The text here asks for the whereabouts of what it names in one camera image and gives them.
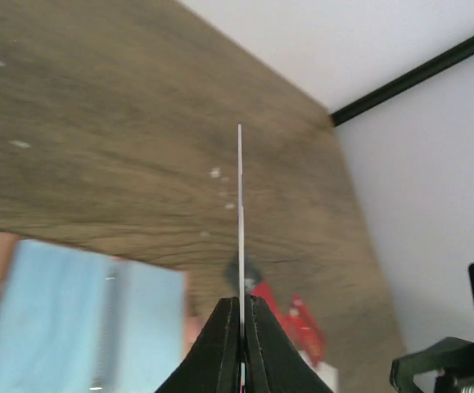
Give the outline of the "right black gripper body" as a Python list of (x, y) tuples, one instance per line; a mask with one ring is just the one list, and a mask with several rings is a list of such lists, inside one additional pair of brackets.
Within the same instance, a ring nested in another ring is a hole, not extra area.
[(436, 374), (435, 392), (474, 392), (474, 343), (446, 337), (434, 345), (394, 359), (390, 384), (398, 392), (420, 393), (419, 374)]

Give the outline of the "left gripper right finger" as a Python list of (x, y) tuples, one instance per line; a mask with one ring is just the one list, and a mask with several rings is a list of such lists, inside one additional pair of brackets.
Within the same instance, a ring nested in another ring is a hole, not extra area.
[(261, 297), (245, 296), (246, 391), (332, 393), (302, 359)]

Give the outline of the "pink card holder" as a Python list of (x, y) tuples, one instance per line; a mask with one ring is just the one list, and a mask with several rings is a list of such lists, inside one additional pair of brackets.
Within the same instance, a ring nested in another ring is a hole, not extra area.
[(153, 392), (198, 332), (183, 271), (0, 232), (0, 392)]

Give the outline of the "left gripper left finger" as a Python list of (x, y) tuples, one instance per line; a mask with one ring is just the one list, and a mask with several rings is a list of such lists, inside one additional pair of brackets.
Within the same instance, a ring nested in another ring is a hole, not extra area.
[(240, 386), (240, 307), (222, 298), (182, 363), (156, 393), (232, 393)]

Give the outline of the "white card edge-on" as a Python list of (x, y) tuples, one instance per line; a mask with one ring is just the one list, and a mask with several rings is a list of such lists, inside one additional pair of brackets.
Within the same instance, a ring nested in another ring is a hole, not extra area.
[(237, 126), (237, 206), (238, 206), (238, 297), (240, 319), (240, 390), (245, 392), (246, 361), (245, 349), (245, 236), (243, 204), (243, 157), (242, 157), (242, 124)]

